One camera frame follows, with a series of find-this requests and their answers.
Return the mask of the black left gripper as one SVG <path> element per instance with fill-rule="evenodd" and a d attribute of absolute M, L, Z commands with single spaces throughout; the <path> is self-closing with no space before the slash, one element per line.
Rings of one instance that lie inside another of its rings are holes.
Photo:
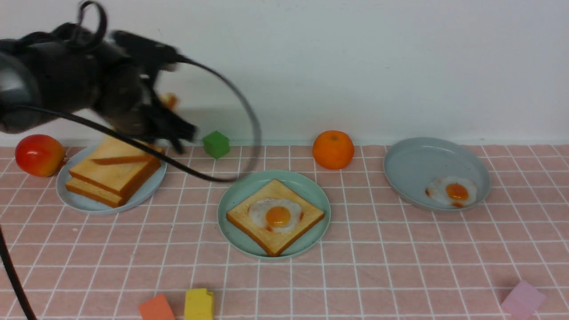
<path fill-rule="evenodd" d="M 78 24 L 58 26 L 53 35 L 86 69 L 87 102 L 58 102 L 58 115 L 89 108 L 126 136 L 142 136 L 146 143 L 167 140 L 177 154 L 182 142 L 193 142 L 197 126 L 160 102 L 154 89 L 162 70 L 177 62 L 175 48 L 126 31 L 112 31 L 111 39 Z"/>

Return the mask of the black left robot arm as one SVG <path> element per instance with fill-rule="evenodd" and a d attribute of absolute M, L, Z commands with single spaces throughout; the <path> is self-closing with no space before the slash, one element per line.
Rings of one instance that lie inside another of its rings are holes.
<path fill-rule="evenodd" d="M 154 84 L 176 49 L 128 31 L 88 45 L 96 35 L 65 23 L 1 41 L 1 131 L 20 134 L 61 113 L 91 109 L 117 132 L 146 143 L 192 142 L 198 132 L 165 103 Z"/>

